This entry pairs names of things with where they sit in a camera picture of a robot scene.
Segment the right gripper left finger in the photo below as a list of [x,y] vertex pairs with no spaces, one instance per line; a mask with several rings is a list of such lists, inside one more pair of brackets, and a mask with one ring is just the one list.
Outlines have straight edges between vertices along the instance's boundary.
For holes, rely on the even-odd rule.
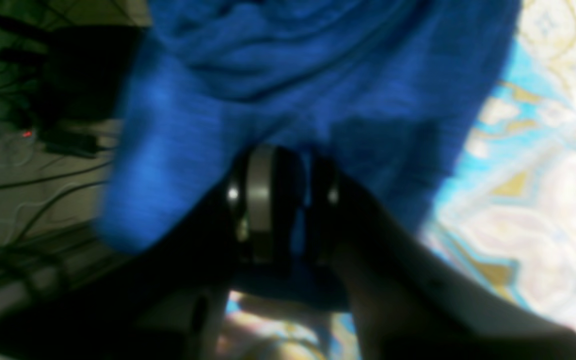
[[161,240],[82,287],[0,321],[11,360],[212,360],[238,269],[291,265],[299,155],[260,145]]

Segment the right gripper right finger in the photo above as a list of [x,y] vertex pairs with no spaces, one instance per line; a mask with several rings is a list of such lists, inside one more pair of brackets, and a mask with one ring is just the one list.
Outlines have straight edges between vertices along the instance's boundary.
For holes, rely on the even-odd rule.
[[329,158],[310,166],[307,264],[345,285],[366,360],[576,360],[576,331],[433,255]]

